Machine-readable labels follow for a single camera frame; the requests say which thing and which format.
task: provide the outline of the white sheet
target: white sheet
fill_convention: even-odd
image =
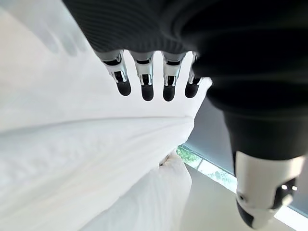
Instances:
[[[0,230],[80,229],[192,128],[190,118],[109,119],[0,136]]]
[[[210,85],[184,96],[191,53],[172,102],[154,55],[145,102],[128,52],[123,97],[60,0],[1,0],[0,28],[0,230],[77,230],[189,136]]]
[[[82,231],[178,231],[192,179],[173,153]]]

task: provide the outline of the white fabric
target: white fabric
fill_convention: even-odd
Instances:
[[[178,231],[192,179],[173,153],[82,231]]]
[[[80,229],[192,128],[190,118],[105,119],[1,136],[0,230]]]
[[[108,209],[188,138],[210,81],[145,102],[133,59],[121,96],[60,0],[0,1],[0,230],[74,231]]]

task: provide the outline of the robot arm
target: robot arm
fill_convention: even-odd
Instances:
[[[153,97],[152,52],[163,52],[166,101],[184,54],[195,52],[185,95],[212,78],[207,96],[224,113],[243,220],[261,228],[291,203],[308,152],[307,1],[64,3],[122,95],[130,85],[121,50],[131,51],[145,100]]]

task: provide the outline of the wall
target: wall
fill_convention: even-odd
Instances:
[[[235,194],[187,166],[192,189],[184,212],[181,231],[252,231],[242,221],[236,207]],[[274,220],[262,231],[293,231]]]

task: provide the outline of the white cloth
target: white cloth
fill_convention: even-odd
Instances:
[[[172,102],[154,55],[145,102],[128,52],[123,97],[60,0],[1,0],[0,28],[0,230],[78,230],[187,140],[210,86],[184,96],[191,53]]]
[[[173,153],[82,231],[178,231],[192,179]]]

